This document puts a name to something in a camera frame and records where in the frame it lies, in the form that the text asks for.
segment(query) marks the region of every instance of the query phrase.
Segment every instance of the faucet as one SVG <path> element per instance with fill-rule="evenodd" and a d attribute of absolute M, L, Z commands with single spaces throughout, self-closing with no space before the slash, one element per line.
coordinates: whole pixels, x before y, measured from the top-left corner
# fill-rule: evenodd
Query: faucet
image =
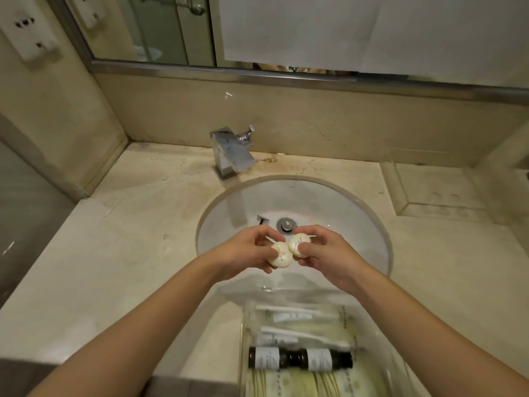
<path fill-rule="evenodd" d="M 215 171 L 221 179 L 227 179 L 248 171 L 255 165 L 255 159 L 247 148 L 252 146 L 252 134 L 248 131 L 235 135 L 227 126 L 209 133 L 215 157 Z"/>

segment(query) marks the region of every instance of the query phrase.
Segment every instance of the hand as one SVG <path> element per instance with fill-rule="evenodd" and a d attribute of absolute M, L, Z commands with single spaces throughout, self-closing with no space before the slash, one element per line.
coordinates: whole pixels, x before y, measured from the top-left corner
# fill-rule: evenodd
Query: hand
<path fill-rule="evenodd" d="M 322 226 L 302 226 L 295 234 L 315 235 L 311 243 L 299 244 L 298 250 L 308 255 L 307 259 L 294 258 L 301 266 L 319 270 L 336 287 L 354 295 L 357 291 L 356 274 L 369 264 L 350 246 L 343 237 Z"/>
<path fill-rule="evenodd" d="M 273 267 L 268 263 L 268 259 L 277 258 L 278 252 L 271 248 L 273 242 L 266 237 L 285 241 L 285 237 L 279 231 L 263 224 L 246 227 L 226 242 L 205 253 L 204 258 L 212 262 L 215 270 L 218 270 L 217 281 L 235 277 L 248 267 L 257 267 L 267 274 L 272 273 Z"/>

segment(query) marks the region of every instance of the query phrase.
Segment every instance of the sink basin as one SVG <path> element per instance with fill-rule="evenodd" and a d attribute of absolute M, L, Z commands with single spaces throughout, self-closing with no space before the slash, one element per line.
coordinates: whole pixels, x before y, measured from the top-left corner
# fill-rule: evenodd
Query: sink basin
<path fill-rule="evenodd" d="M 276 228 L 283 218 L 298 226 L 320 224 L 343 235 L 361 256 L 385 274 L 392 268 L 392 247 L 376 214 L 353 194 L 312 178 L 272 176 L 246 181 L 221 194 L 203 214 L 197 229 L 197 251 L 205 253 L 239 230 L 268 219 Z M 285 234 L 287 242 L 291 235 Z M 297 263 L 266 275 L 248 269 L 221 284 L 225 291 L 263 288 L 310 289 L 335 287 L 318 271 Z"/>

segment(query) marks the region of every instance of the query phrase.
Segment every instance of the round soap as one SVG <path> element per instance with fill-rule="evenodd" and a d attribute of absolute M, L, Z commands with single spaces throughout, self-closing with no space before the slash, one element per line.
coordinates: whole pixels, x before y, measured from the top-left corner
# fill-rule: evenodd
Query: round soap
<path fill-rule="evenodd" d="M 272 248 L 279 252 L 279 256 L 273 260 L 269 260 L 268 263 L 270 265 L 274 267 L 287 267 L 294 261 L 292 253 L 288 249 L 288 245 L 284 242 L 276 242 L 272 245 Z"/>
<path fill-rule="evenodd" d="M 298 258 L 301 258 L 301 259 L 308 258 L 307 255 L 304 255 L 301 252 L 299 252 L 297 247 L 302 242 L 310 242 L 310 241 L 311 241 L 311 238 L 307 234 L 304 234 L 304 233 L 296 234 L 288 242 L 288 249 L 290 249 L 290 252 L 292 252 L 292 254 L 294 256 L 297 256 Z"/>

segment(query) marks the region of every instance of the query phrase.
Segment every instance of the marble countertop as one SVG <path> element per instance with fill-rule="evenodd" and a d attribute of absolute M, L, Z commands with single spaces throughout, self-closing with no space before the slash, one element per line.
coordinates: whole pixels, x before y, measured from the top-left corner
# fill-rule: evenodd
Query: marble countertop
<path fill-rule="evenodd" d="M 393 243 L 391 278 L 529 376 L 529 258 L 508 227 L 396 216 L 375 162 L 253 155 L 252 170 L 220 181 L 211 149 L 131 144 L 0 310 L 0 357 L 62 363 L 196 256 L 197 225 L 215 197 L 289 174 L 330 181 L 367 203 Z M 155 373 L 237 382 L 241 318 L 237 305 L 208 294 Z"/>

